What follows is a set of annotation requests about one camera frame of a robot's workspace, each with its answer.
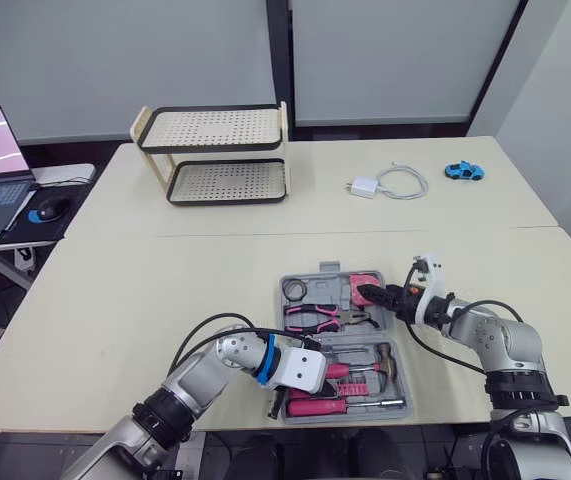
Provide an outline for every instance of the white table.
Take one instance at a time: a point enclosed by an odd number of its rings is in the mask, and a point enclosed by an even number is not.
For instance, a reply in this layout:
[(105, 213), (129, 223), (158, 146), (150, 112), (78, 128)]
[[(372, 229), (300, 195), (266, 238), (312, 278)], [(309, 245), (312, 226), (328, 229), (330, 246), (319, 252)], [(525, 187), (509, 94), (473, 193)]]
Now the white table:
[[(387, 282), (401, 282), (412, 256), (426, 251), (441, 256), (447, 287), (458, 297), (506, 301), (537, 328), (552, 386), (571, 401), (571, 239), (558, 227), (70, 237), (0, 342), (0, 429), (105, 431), (157, 388), (181, 340), (206, 316), (236, 311), (273, 327), (282, 275), (339, 260), (345, 270), (378, 269)], [(436, 332), (421, 333), (446, 353), (477, 362)], [(398, 323), (392, 336), (415, 412), (376, 423), (488, 420), (482, 376), (424, 352)], [(282, 427), (265, 416), (270, 398), (239, 374), (196, 427)], [(571, 406), (562, 413), (571, 415)]]
[[(527, 182), (491, 137), (292, 142), (292, 194), (277, 204), (176, 207), (133, 144), (119, 147), (67, 236), (230, 235), (469, 230), (557, 226)], [(480, 182), (445, 177), (446, 165), (482, 165)], [(391, 162), (407, 163), (429, 181), (418, 200), (349, 195), (346, 182), (376, 176)], [(414, 191), (415, 180), (390, 174), (386, 183)]]
[[(94, 177), (94, 173), (96, 168), (91, 163), (80, 163), (75, 165), (60, 165), (54, 167), (43, 167), (43, 168), (34, 168), (32, 173), (34, 174), (34, 179), (36, 182), (45, 184), (45, 183), (54, 183), (54, 182), (64, 182), (65, 180), (69, 180), (72, 178), (86, 178), (91, 180)], [(14, 221), (14, 218), (25, 208), (25, 206), (29, 203), (30, 198), (36, 192), (29, 192), (23, 200), (21, 206), (16, 210), (16, 214), (8, 225)], [(27, 248), (27, 247), (40, 247), (43, 245), (48, 245), (52, 242), (25, 242), (25, 243), (8, 243), (0, 245), (0, 251), (4, 250), (15, 250), (18, 248)], [(5, 275), (7, 278), (12, 280), (14, 283), (20, 285), (25, 290), (28, 290), (32, 284), (32, 279), (25, 275), (20, 270), (14, 268), (14, 265), (5, 260), (3, 257), (0, 257), (0, 273)]]

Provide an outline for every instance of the black mouse pad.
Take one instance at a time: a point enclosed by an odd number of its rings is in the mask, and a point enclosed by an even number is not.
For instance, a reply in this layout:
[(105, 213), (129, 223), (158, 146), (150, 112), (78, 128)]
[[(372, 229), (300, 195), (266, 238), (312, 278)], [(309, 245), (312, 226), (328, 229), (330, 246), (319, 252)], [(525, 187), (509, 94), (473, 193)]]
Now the black mouse pad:
[[(26, 242), (55, 242), (63, 238), (65, 230), (83, 203), (88, 185), (69, 185), (61, 187), (46, 187), (38, 190), (29, 203), (16, 216), (12, 224), (0, 233), (0, 245), (6, 243)], [(46, 223), (33, 223), (29, 220), (29, 212), (37, 210), (38, 206), (51, 197), (66, 197), (69, 208), (57, 220)]]

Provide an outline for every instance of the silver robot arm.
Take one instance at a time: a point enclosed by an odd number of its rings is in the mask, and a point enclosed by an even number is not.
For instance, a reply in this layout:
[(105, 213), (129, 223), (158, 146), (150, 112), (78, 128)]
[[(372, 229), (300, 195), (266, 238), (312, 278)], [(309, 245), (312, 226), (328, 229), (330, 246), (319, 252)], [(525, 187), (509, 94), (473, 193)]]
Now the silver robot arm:
[[(414, 272), (421, 281), (418, 286), (409, 283)], [(415, 258), (405, 285), (388, 285), (385, 290), (367, 285), (359, 291), (394, 311), (410, 329), (436, 328), (478, 354), (493, 405), (492, 430), (481, 454), (485, 478), (571, 480), (571, 443), (556, 411), (569, 403), (552, 391), (538, 332), (480, 304), (506, 307), (520, 320), (508, 305), (469, 303), (447, 294), (444, 284), (442, 264), (428, 254)]]
[(191, 431), (232, 377), (244, 371), (261, 387), (293, 387), (315, 393), (327, 369), (322, 353), (276, 345), (274, 335), (234, 333), (183, 362), (131, 415), (123, 417), (63, 475), (63, 480), (141, 479), (156, 470), (168, 450)]

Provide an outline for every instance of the toy car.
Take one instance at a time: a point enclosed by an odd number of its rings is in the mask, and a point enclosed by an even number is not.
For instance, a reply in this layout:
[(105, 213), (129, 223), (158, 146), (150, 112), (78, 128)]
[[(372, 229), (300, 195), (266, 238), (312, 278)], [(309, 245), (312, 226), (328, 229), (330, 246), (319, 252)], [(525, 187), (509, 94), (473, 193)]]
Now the toy car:
[(445, 167), (445, 175), (453, 180), (459, 178), (481, 180), (485, 176), (485, 171), (478, 165), (461, 161), (461, 163), (453, 163)]

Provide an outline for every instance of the white charger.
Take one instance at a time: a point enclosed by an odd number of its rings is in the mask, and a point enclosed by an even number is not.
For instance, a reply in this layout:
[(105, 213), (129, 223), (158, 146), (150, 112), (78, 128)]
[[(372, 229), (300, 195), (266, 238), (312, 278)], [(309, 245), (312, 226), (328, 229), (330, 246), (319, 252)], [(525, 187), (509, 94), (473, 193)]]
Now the white charger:
[(356, 177), (347, 184), (349, 193), (358, 197), (374, 198), (378, 188), (378, 180), (373, 177)]
[[(403, 194), (396, 193), (395, 191), (387, 188), (385, 185), (383, 185), (382, 180), (385, 175), (392, 172), (403, 172), (414, 177), (421, 188), (420, 191), (416, 193)], [(420, 198), (427, 195), (429, 185), (427, 180), (425, 180), (425, 177), (423, 177), (409, 165), (397, 165), (396, 163), (392, 162), (392, 166), (380, 172), (376, 178), (355, 177), (352, 182), (347, 184), (347, 189), (351, 195), (356, 195), (357, 197), (374, 198), (376, 192), (381, 192), (386, 197), (396, 200), (413, 200), (415, 198)]]

